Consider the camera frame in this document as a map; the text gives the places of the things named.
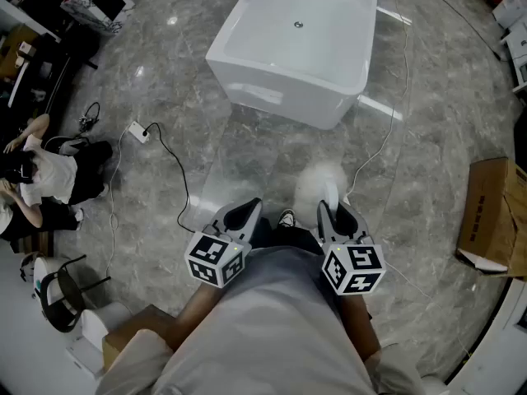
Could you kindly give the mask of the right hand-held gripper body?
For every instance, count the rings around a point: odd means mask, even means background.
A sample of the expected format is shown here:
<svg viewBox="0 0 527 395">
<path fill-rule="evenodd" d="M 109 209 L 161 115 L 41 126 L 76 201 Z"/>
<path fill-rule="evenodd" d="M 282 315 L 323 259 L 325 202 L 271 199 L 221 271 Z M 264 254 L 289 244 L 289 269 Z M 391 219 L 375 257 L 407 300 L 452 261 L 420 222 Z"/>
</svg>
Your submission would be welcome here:
<svg viewBox="0 0 527 395">
<path fill-rule="evenodd" d="M 355 239 L 332 234 L 322 249 L 322 273 L 336 295 L 370 294 L 386 273 L 381 246 L 365 232 Z"/>
</svg>

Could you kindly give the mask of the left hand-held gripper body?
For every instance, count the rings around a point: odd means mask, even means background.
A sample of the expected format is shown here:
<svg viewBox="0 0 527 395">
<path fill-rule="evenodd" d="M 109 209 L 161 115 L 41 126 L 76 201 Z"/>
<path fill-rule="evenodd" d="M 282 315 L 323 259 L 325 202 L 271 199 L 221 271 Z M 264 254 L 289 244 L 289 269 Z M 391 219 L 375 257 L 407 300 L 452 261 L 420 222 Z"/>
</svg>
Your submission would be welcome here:
<svg viewBox="0 0 527 395">
<path fill-rule="evenodd" d="M 228 229 L 214 220 L 194 233 L 184 252 L 189 275 L 202 283 L 224 288 L 245 269 L 245 257 L 252 249 L 253 226 Z"/>
</svg>

